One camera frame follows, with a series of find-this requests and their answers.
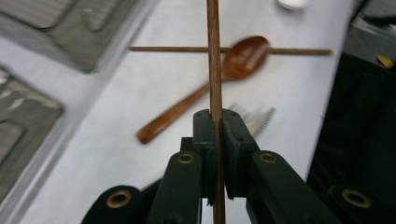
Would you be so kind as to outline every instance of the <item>white table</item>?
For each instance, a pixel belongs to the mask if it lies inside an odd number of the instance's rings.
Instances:
[[[282,155],[302,178],[309,171],[351,13],[351,0],[312,0],[302,11],[288,11],[275,0],[219,2],[223,47],[264,35],[277,48],[333,50],[330,57],[270,55],[254,77],[222,86],[223,107],[238,102],[251,114],[271,106],[277,109],[256,141],[261,149]],[[160,1],[131,45],[207,46],[206,1]],[[64,149],[54,149],[57,154],[34,178],[41,181],[40,188],[26,189],[8,223],[80,223],[106,189],[142,189],[163,175],[168,159],[179,151],[180,138],[192,136],[192,115],[209,108],[207,95],[141,145],[134,136],[139,128],[208,80],[207,54],[128,52],[113,75],[85,76],[3,38],[0,49],[0,62],[49,94],[60,87],[46,80],[73,77],[64,88],[70,93],[60,100],[80,102],[74,104],[76,110],[90,109]],[[37,69],[40,73],[31,76]],[[95,91],[95,82],[99,89],[104,85],[100,80],[105,80],[104,90]],[[73,94],[73,85],[87,96]],[[204,206],[203,223],[211,223],[211,210]],[[249,223],[245,200],[227,202],[226,214],[227,223]]]

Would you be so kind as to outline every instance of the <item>wooden spoon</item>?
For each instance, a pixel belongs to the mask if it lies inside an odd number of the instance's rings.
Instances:
[[[240,80],[249,77],[263,64],[269,51],[269,42],[263,36],[253,36],[238,42],[224,58],[221,66],[221,81]],[[137,138],[142,144],[149,142],[208,90],[209,83],[207,82],[191,95],[173,105],[159,117],[144,126],[137,133]]]

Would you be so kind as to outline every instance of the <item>chopstick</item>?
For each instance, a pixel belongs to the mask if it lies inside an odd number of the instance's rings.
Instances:
[[[208,52],[207,47],[129,47],[132,51],[159,51],[159,52]],[[227,53],[230,48],[220,48],[221,53]],[[275,49],[271,48],[271,54],[289,55],[330,55],[330,49]]]
[[[224,151],[221,141],[221,72],[219,38],[219,1],[207,0],[207,37],[209,55],[210,115],[218,137],[218,174],[216,178],[216,200],[213,204],[213,223],[225,224],[224,196]]]

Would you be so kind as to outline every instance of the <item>white surface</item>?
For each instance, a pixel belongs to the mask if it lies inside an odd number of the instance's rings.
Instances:
[[[0,204],[0,223],[19,223],[155,2],[139,1],[132,9],[100,60],[103,66],[96,74],[83,74],[0,37],[0,63],[64,105],[62,117]]]
[[[330,57],[270,55],[254,77],[222,87],[223,107],[238,102],[252,113],[276,108],[257,143],[282,155],[303,178],[318,139],[350,9],[351,1],[345,0],[312,1],[303,11],[285,10],[274,0],[219,2],[223,47],[249,35],[264,35],[277,48],[334,51]],[[0,46],[7,45],[12,44],[0,39]],[[206,1],[161,1],[132,45],[206,46]],[[16,46],[0,52],[0,61],[18,74],[47,66],[46,76],[78,77],[76,88],[79,79],[100,79]],[[126,54],[27,212],[21,214],[21,223],[80,223],[106,189],[143,188],[161,177],[170,156],[179,151],[180,138],[192,135],[192,115],[209,108],[208,95],[149,144],[140,145],[134,134],[208,80],[207,61],[202,53]],[[30,79],[43,85],[41,76],[36,73]],[[47,92],[57,88],[50,83],[45,87]],[[81,95],[70,91],[68,97],[80,100]],[[227,202],[227,223],[249,223],[244,203]],[[211,208],[204,206],[203,223],[211,222]]]

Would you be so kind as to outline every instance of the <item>metal fork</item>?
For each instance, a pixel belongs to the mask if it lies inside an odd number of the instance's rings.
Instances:
[[[250,113],[240,104],[232,103],[228,108],[241,116],[242,120],[247,125],[248,131],[253,137],[256,137],[262,130],[264,130],[276,112],[276,109],[271,107],[265,112],[255,115],[252,119],[249,119]]]

